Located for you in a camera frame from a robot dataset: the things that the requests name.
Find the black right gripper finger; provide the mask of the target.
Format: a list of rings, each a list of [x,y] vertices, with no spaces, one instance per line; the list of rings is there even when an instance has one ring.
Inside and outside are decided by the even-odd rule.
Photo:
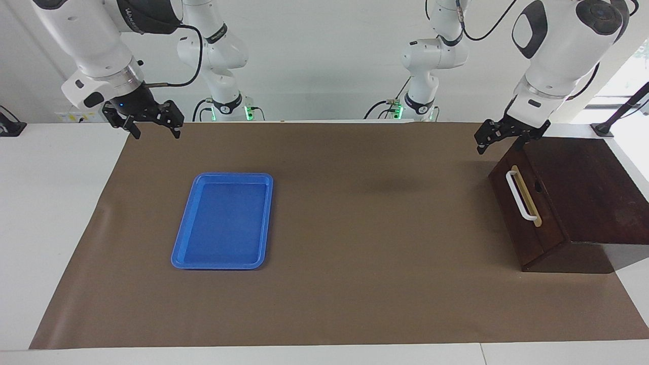
[[[185,116],[175,102],[169,100],[162,104],[157,104],[153,111],[153,123],[169,129],[174,138],[180,138],[181,129],[185,123]]]
[[[103,115],[113,128],[123,129],[129,132],[135,139],[140,139],[141,131],[136,126],[136,120],[133,115],[128,115],[123,118],[112,104],[104,104]]]

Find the white drawer handle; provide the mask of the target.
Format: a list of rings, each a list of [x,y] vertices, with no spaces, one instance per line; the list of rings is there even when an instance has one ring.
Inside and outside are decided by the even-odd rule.
[[[514,171],[513,169],[510,169],[510,171],[508,171],[505,174],[505,179],[506,179],[506,181],[508,183],[508,186],[510,188],[512,197],[513,197],[513,199],[515,201],[515,204],[516,204],[516,206],[517,206],[517,208],[519,210],[519,213],[520,213],[521,217],[524,218],[527,221],[536,222],[537,219],[538,219],[538,216],[533,214],[533,213],[528,212],[527,207],[526,207],[526,205],[525,205],[525,203],[524,203],[524,201],[522,199],[521,192],[517,188],[516,181],[515,181],[515,177],[516,177],[517,174],[518,173],[516,171]]]

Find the wooden drawer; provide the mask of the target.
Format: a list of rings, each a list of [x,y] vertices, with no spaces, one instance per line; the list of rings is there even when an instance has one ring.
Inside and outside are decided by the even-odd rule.
[[[505,179],[510,169],[518,173],[517,188],[528,212],[538,216],[536,222],[525,220],[519,213]],[[558,247],[565,236],[525,151],[510,148],[489,174],[489,180],[522,270],[541,272],[542,267],[534,261]]]

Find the dark brown wooden cabinet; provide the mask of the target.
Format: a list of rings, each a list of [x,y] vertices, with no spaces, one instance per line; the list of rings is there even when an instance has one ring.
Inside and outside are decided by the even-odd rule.
[[[542,273],[608,274],[649,259],[649,201],[603,139],[542,138],[522,150],[565,236],[534,261]]]

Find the black clamp stand with rod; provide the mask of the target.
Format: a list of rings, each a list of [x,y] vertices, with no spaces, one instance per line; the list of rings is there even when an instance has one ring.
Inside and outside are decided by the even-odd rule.
[[[647,81],[639,90],[634,93],[628,101],[622,104],[605,122],[591,123],[590,127],[597,136],[603,138],[613,138],[614,134],[610,131],[614,123],[623,118],[640,100],[649,95],[649,81]]]

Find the small black table clamp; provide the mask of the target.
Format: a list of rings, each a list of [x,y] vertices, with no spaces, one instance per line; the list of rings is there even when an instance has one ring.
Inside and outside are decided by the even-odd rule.
[[[0,104],[0,137],[18,137],[26,126],[27,123]]]

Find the blue plastic tray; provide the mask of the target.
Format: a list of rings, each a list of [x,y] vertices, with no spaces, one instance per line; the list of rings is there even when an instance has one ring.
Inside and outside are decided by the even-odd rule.
[[[204,172],[195,177],[170,261],[181,270],[255,270],[266,259],[272,176]]]

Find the brown paper table mat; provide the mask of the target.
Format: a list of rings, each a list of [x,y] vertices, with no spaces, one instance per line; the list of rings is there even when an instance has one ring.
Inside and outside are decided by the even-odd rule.
[[[617,275],[523,273],[470,123],[188,123],[128,138],[31,349],[649,338]],[[266,259],[174,268],[194,178],[274,179]]]

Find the white wall outlet box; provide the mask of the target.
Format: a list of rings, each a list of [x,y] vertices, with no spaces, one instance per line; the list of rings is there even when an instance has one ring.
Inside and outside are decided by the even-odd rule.
[[[100,111],[80,111],[74,106],[60,107],[55,115],[62,123],[107,123]]]

